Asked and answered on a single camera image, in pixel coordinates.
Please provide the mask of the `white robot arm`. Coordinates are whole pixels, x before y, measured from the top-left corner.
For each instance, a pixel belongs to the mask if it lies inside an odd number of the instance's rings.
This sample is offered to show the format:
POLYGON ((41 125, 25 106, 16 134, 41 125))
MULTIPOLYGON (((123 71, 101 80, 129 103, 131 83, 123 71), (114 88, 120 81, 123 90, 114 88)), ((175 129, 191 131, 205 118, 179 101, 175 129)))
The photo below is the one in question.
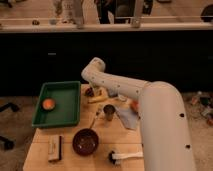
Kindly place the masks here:
POLYGON ((144 171, 197 171, 183 98, 171 84, 105 73, 94 57, 82 78, 138 101, 144 171))

